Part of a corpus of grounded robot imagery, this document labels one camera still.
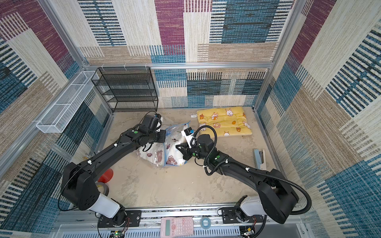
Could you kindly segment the yellow cartoon print blanket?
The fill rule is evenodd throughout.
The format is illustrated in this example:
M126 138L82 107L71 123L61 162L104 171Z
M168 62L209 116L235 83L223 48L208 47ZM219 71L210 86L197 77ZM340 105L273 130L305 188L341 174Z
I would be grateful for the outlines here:
M200 127L213 127L218 137L253 134L243 107L198 110L197 120Z

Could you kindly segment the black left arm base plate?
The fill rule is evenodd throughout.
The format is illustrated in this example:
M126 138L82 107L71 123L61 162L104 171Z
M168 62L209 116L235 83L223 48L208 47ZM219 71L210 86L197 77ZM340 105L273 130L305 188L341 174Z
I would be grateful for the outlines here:
M98 222L98 228L127 228L138 227L140 225L141 210L119 211L113 218L107 218L101 215Z

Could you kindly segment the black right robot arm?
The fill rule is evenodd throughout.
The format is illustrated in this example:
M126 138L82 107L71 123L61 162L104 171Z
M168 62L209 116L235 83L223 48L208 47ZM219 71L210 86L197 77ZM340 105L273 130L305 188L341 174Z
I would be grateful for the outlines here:
M285 223L290 215L305 214L312 207L310 195L300 185L287 180L276 169L269 172L236 161L217 150L216 142L208 134L199 136L192 146L185 142L177 145L176 149L185 160L192 157L203 159L202 166L208 176L218 173L232 177L255 190L264 213L280 224Z

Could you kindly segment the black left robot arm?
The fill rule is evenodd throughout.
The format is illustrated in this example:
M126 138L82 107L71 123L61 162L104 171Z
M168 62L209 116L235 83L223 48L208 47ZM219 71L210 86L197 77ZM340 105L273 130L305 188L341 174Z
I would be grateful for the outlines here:
M79 210L90 210L120 226L127 218L120 203L102 194L96 185L104 173L126 155L148 144L164 143L160 114L145 115L139 124L124 131L111 145L79 164L66 165L60 195Z

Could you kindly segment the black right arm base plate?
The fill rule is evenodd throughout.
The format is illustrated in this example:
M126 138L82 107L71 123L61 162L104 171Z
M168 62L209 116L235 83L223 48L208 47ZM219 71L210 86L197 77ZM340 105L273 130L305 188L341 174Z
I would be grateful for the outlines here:
M224 224L234 223L262 223L264 221L263 215L246 215L240 208L235 207L222 207L217 210L217 215L222 217Z

